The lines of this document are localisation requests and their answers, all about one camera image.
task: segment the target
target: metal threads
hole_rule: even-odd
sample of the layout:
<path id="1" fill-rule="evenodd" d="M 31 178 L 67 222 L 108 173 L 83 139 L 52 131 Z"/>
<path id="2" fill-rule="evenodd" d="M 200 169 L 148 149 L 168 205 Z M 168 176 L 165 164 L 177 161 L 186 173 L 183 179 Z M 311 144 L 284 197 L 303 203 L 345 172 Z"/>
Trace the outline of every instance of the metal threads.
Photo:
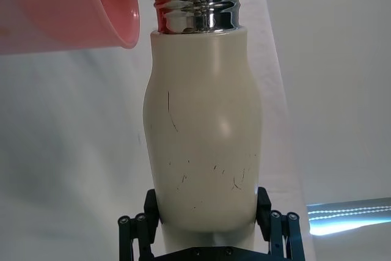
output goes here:
<path id="1" fill-rule="evenodd" d="M 221 32 L 239 28 L 239 0 L 155 0 L 158 31 Z"/>

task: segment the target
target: screw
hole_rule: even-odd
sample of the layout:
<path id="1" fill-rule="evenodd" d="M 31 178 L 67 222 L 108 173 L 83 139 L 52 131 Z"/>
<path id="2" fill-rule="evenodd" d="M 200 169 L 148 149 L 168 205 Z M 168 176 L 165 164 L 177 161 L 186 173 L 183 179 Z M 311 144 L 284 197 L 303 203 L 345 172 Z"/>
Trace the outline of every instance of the screw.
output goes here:
<path id="1" fill-rule="evenodd" d="M 280 217 L 280 213 L 274 211 L 271 213 L 271 216 L 273 216 L 274 218 L 278 218 Z"/>
<path id="2" fill-rule="evenodd" d="M 289 214 L 289 218 L 292 220 L 298 220 L 298 217 L 295 214 Z"/>
<path id="3" fill-rule="evenodd" d="M 200 249 L 194 249 L 193 254 L 199 256 L 201 254 Z"/>
<path id="4" fill-rule="evenodd" d="M 144 214 L 141 214 L 139 216 L 137 216 L 137 220 L 138 221 L 143 221 L 145 219 L 145 215 Z"/>
<path id="5" fill-rule="evenodd" d="M 231 256 L 231 255 L 232 255 L 232 253 L 233 253 L 233 250 L 232 250 L 232 248 L 228 247 L 227 249 L 225 249 L 225 255 L 227 255 L 227 256 Z"/>
<path id="6" fill-rule="evenodd" d="M 129 221 L 129 219 L 126 218 L 126 217 L 120 219 L 120 223 L 121 223 L 121 224 L 125 224 L 125 223 L 127 223 L 128 221 Z"/>

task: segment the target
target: white cloth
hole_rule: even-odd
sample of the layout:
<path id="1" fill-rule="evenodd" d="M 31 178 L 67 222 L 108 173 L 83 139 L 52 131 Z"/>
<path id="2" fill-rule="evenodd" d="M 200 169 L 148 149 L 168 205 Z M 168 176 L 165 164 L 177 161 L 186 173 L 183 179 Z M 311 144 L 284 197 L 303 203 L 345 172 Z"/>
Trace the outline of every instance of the white cloth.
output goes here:
<path id="1" fill-rule="evenodd" d="M 266 0 L 241 4 L 263 98 L 260 184 L 273 208 L 301 215 L 307 260 L 315 260 Z M 156 17 L 152 0 L 139 5 L 133 50 L 0 57 L 0 260 L 118 258 L 117 218 L 141 212 L 153 187 L 142 104 Z M 256 248 L 266 251 L 259 233 Z M 159 231 L 153 251 L 163 250 Z"/>

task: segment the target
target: cream bottle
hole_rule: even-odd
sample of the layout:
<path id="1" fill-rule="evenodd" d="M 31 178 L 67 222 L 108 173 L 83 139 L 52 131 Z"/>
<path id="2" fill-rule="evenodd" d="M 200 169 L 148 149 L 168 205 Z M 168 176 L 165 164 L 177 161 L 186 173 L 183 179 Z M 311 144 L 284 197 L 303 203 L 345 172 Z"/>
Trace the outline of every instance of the cream bottle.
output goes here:
<path id="1" fill-rule="evenodd" d="M 261 103 L 239 0 L 155 7 L 144 129 L 166 249 L 251 249 Z"/>

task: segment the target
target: pink cup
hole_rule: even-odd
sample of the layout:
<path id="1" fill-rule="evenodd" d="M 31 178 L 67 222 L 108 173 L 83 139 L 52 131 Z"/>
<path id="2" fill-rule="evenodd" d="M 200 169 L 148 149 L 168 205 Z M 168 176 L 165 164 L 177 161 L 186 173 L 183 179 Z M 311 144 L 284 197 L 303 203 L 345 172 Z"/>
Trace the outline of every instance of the pink cup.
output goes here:
<path id="1" fill-rule="evenodd" d="M 0 54 L 133 48 L 139 26 L 137 0 L 0 0 Z"/>

